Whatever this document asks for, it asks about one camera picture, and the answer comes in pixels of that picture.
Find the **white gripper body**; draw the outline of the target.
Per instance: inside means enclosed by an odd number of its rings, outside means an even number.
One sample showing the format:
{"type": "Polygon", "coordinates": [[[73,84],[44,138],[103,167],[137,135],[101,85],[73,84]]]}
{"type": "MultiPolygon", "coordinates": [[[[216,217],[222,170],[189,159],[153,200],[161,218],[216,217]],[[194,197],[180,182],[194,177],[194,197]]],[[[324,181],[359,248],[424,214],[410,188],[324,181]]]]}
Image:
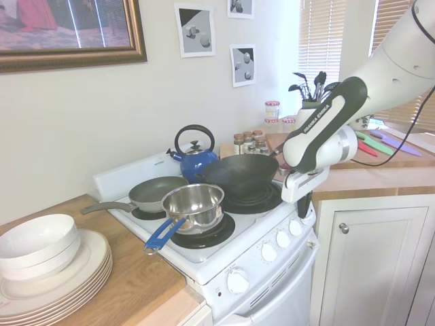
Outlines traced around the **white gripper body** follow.
{"type": "Polygon", "coordinates": [[[281,199],[291,204],[297,202],[321,185],[329,172],[330,168],[326,167],[311,173],[290,173],[283,181],[281,199]]]}

